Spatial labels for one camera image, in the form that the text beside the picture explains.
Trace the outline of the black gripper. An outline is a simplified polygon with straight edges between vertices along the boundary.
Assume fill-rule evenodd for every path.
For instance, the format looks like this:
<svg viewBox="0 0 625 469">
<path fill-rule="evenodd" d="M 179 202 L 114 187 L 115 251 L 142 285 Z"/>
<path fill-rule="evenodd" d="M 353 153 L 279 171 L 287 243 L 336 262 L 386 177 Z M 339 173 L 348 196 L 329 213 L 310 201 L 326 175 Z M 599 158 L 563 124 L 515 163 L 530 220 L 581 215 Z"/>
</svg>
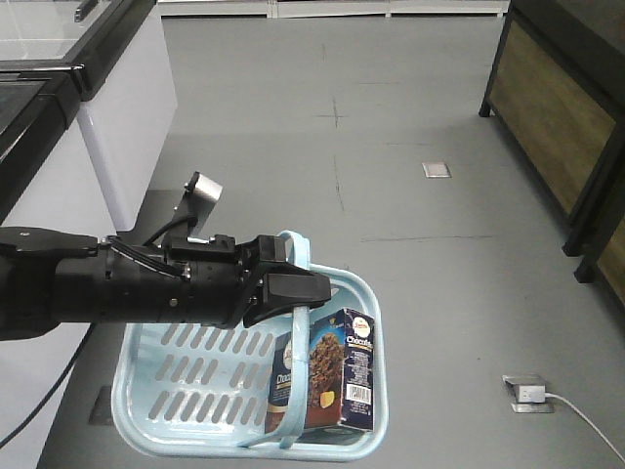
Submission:
<svg viewBox="0 0 625 469">
<path fill-rule="evenodd" d="M 182 270 L 160 287 L 162 322 L 251 327 L 331 299 L 327 276 L 288 274 L 286 241 L 280 236 L 260 234 L 237 244 L 221 234 L 204 243 L 168 234 L 161 247 L 167 263 Z"/>
</svg>

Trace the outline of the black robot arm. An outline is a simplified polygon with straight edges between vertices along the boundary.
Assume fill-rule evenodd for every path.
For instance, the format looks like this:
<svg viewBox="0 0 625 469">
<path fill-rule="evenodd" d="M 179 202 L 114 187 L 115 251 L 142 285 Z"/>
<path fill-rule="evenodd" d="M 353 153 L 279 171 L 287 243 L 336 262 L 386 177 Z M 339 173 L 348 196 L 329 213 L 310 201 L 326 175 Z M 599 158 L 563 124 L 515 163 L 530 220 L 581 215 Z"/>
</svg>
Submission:
<svg viewBox="0 0 625 469">
<path fill-rule="evenodd" d="M 288 260 L 286 241 L 167 236 L 161 247 L 30 227 L 1 230 L 1 338 L 62 323 L 200 323 L 250 327 L 331 298 L 327 276 Z"/>
</svg>

